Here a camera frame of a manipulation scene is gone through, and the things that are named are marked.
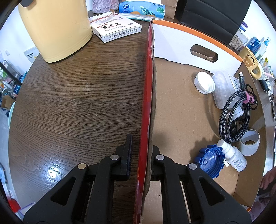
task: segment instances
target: tiled floor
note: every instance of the tiled floor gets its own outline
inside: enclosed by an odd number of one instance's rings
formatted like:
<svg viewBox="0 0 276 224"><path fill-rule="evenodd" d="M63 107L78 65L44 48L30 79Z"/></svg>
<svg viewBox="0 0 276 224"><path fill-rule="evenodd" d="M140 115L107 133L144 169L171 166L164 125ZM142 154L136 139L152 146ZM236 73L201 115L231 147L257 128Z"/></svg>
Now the tiled floor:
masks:
<svg viewBox="0 0 276 224"><path fill-rule="evenodd" d="M4 166L6 170L9 189L12 191L15 197L15 200L17 200L14 187L12 185L12 179L11 179L10 168L9 168L9 150L8 150L9 125L8 125L8 117L6 116L6 112L7 111L3 111L2 109L0 109L0 163Z"/></svg>

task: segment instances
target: bear illustration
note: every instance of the bear illustration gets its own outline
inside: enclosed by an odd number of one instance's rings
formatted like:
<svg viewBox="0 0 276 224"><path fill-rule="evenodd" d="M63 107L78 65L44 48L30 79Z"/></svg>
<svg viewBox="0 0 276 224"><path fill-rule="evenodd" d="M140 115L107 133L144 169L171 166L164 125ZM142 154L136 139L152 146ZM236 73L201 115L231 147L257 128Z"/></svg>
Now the bear illustration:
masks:
<svg viewBox="0 0 276 224"><path fill-rule="evenodd" d="M253 66L253 63L250 61L250 59L249 59L247 56L244 57L243 62L245 63L245 65L246 65L247 67Z"/></svg>

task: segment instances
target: blue cap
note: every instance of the blue cap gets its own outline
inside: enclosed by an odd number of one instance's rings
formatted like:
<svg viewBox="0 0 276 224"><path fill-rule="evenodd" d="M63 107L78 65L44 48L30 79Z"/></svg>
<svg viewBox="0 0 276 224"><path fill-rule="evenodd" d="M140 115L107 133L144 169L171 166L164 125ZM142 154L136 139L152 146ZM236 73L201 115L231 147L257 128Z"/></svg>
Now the blue cap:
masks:
<svg viewBox="0 0 276 224"><path fill-rule="evenodd" d="M219 176L219 172L224 166L224 158L225 155L222 153L222 147L207 145L207 148L199 150L199 154L194 159L194 162L211 178L215 178Z"/></svg>

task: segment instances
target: metal screw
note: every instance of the metal screw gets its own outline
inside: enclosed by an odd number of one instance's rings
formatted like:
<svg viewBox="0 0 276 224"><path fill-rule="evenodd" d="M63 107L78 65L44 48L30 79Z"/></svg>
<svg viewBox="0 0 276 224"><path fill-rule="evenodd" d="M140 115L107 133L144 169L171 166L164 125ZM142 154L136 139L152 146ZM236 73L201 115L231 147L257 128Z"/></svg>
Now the metal screw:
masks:
<svg viewBox="0 0 276 224"><path fill-rule="evenodd" d="M157 155L156 156L156 159L158 159L158 160L163 160L165 157L163 156L163 155Z"/></svg>
<svg viewBox="0 0 276 224"><path fill-rule="evenodd" d="M110 156L110 158L111 158L112 160L117 160L117 159L119 159L119 156L116 155L116 154L113 154L113 155Z"/></svg>
<svg viewBox="0 0 276 224"><path fill-rule="evenodd" d="M190 168L191 170L195 170L195 169L197 168L197 165L194 164L194 163L190 163L190 164L189 164L189 168Z"/></svg>
<svg viewBox="0 0 276 224"><path fill-rule="evenodd" d="M79 168L80 170L84 169L85 167L86 167L86 164L85 164L85 163L80 163L80 164L78 165L78 168Z"/></svg>

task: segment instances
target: white tape roll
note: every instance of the white tape roll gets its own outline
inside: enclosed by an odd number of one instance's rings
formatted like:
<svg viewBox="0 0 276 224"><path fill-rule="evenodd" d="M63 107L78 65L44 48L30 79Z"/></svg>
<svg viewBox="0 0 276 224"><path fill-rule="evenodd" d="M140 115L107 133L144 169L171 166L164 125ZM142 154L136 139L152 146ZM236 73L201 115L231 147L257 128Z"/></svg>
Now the white tape roll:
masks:
<svg viewBox="0 0 276 224"><path fill-rule="evenodd" d="M244 156L252 156L258 149L260 144L260 134L253 129L247 130L240 140L240 151Z"/></svg>

